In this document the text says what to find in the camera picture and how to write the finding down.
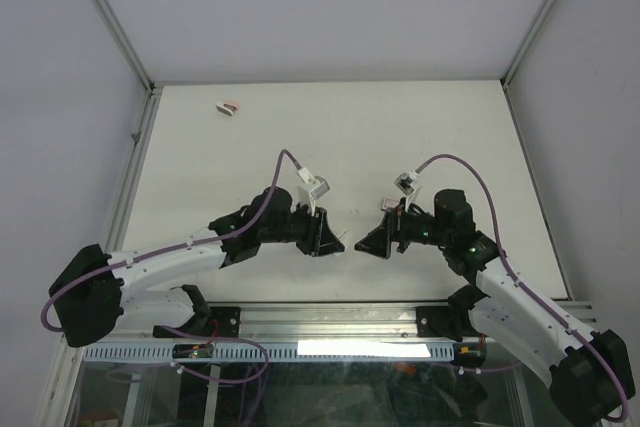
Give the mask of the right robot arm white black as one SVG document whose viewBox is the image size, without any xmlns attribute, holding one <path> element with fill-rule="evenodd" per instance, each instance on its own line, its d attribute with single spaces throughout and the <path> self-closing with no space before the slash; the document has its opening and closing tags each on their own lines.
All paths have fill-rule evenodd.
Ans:
<svg viewBox="0 0 640 427">
<path fill-rule="evenodd" d="M 498 342 L 537 375 L 574 426 L 610 420 L 614 411 L 627 415 L 636 388 L 623 339 L 594 330 L 508 271 L 497 243 L 477 229 L 463 191 L 438 192 L 432 213 L 407 203 L 386 210 L 355 248 L 388 259 L 412 244 L 438 248 L 467 282 L 446 308 L 420 319 L 421 328 L 456 342 L 474 334 Z"/>
</svg>

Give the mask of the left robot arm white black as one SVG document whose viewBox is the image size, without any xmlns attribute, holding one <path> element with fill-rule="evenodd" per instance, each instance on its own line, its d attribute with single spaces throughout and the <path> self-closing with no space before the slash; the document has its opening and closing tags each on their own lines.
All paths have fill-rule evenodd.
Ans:
<svg viewBox="0 0 640 427">
<path fill-rule="evenodd" d="M 250 260 L 264 244 L 287 243 L 313 258 L 345 250 L 325 209 L 294 203 L 276 187 L 170 246 L 111 253 L 97 244 L 82 248 L 50 286 L 49 306 L 73 348 L 121 331 L 209 337 L 221 333 L 222 323 L 200 288 L 181 278 Z"/>
</svg>

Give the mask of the red white staple box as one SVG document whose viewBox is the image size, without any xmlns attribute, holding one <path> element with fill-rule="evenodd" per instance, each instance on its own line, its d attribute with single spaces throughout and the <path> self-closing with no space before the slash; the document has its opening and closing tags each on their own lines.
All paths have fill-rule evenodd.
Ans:
<svg viewBox="0 0 640 427">
<path fill-rule="evenodd" d="M 381 211 L 386 211 L 388 209 L 403 209 L 402 202 L 400 199 L 384 197 L 381 202 Z"/>
</svg>

